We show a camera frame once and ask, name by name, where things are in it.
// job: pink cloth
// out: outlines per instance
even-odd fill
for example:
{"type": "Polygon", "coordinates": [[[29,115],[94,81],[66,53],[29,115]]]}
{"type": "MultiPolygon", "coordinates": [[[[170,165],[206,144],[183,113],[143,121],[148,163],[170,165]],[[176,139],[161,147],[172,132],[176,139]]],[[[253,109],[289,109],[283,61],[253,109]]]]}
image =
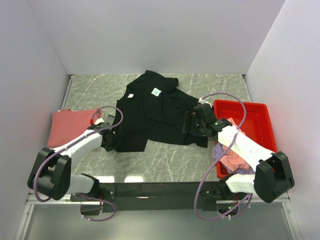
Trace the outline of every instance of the pink cloth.
{"type": "MultiPolygon", "coordinates": [[[[90,119],[97,110],[98,108],[81,111],[64,109],[54,112],[47,146],[49,148],[60,147],[79,137],[90,127],[90,119]]],[[[95,115],[93,120],[96,121],[100,116],[101,111],[95,115]]]]}
{"type": "MultiPolygon", "coordinates": [[[[231,122],[234,126],[238,127],[238,125],[235,123],[232,117],[228,118],[227,120],[231,122]]],[[[226,149],[227,149],[227,146],[222,145],[222,150],[225,151],[226,149]]],[[[242,157],[236,154],[233,150],[229,150],[226,153],[226,155],[221,158],[220,161],[231,171],[235,171],[238,168],[246,169],[246,170],[250,168],[250,165],[242,157]]]]}

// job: white wall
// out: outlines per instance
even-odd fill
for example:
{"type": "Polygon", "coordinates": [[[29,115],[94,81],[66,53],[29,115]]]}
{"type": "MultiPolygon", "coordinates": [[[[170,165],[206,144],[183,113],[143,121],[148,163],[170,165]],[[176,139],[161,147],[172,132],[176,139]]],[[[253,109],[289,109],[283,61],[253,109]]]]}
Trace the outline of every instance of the white wall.
{"type": "Polygon", "coordinates": [[[69,74],[246,74],[285,0],[29,0],[69,74]]]}
{"type": "Polygon", "coordinates": [[[289,156],[289,191],[304,240],[320,236],[320,1],[286,0],[246,83],[267,104],[277,148],[289,156]]]}
{"type": "Polygon", "coordinates": [[[26,0],[0,3],[0,239],[13,239],[68,75],[26,0]]]}

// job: clothing label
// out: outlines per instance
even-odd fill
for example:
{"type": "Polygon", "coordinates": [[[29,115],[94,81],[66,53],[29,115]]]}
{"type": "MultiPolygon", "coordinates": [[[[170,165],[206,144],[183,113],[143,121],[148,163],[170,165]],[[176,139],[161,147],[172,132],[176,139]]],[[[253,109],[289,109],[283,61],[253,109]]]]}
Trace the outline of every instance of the clothing label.
{"type": "Polygon", "coordinates": [[[159,90],[158,88],[154,88],[153,91],[151,92],[151,94],[155,95],[156,97],[159,97],[159,94],[161,93],[162,91],[159,90]]]}

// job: black garment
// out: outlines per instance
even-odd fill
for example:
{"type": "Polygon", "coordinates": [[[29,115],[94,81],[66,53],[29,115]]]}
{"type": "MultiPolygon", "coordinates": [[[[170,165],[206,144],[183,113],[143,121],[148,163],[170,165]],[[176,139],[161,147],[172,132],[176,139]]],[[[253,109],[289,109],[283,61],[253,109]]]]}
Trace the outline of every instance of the black garment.
{"type": "MultiPolygon", "coordinates": [[[[147,140],[167,144],[189,145],[196,141],[192,134],[183,134],[186,111],[198,99],[177,89],[177,78],[164,77],[147,70],[126,86],[116,106],[123,112],[123,122],[115,129],[117,152],[143,152],[147,140]]],[[[121,116],[117,112],[115,123],[121,116]]],[[[197,144],[207,147],[207,138],[197,144]]]]}

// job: gray marble surface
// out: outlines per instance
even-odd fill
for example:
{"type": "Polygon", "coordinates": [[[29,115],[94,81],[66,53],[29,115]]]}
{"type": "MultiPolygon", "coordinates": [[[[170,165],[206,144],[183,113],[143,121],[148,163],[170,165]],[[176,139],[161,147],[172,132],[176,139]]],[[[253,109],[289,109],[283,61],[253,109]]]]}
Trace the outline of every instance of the gray marble surface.
{"type": "MultiPolygon", "coordinates": [[[[115,106],[126,91],[126,86],[139,74],[75,75],[71,84],[65,108],[74,111],[115,106]]],[[[214,92],[226,92],[249,102],[245,81],[240,74],[164,74],[165,77],[179,79],[179,89],[196,98],[214,92]]],[[[232,100],[225,95],[209,98],[232,100]]],[[[113,114],[114,110],[104,110],[113,114]]],[[[200,181],[213,163],[210,140],[208,148],[191,144],[172,145],[148,140],[144,152],[106,152],[99,147],[88,153],[78,165],[73,166],[73,174],[86,173],[99,177],[101,182],[189,182],[200,181]]],[[[216,169],[208,176],[215,181],[216,169]]]]}

